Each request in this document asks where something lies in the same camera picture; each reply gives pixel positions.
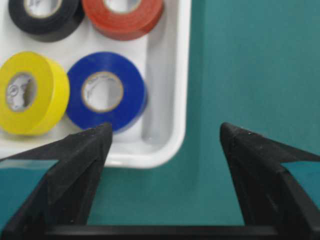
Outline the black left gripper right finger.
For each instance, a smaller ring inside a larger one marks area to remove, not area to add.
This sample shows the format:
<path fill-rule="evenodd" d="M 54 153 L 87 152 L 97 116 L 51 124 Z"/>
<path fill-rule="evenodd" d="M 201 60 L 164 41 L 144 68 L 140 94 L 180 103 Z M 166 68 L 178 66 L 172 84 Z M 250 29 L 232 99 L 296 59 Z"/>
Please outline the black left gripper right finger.
<path fill-rule="evenodd" d="M 245 223 L 274 226 L 282 240 L 318 240 L 320 209 L 284 164 L 318 164 L 319 155 L 227 122 L 219 137 Z"/>

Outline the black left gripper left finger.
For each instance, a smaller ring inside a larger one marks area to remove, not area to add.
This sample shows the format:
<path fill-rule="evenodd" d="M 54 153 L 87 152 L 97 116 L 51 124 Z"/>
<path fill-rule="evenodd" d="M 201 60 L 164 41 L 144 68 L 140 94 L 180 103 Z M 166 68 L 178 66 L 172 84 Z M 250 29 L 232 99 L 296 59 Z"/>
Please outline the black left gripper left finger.
<path fill-rule="evenodd" d="M 49 226 L 87 222 L 113 139 L 100 124 L 0 161 L 0 237 L 42 238 Z"/>

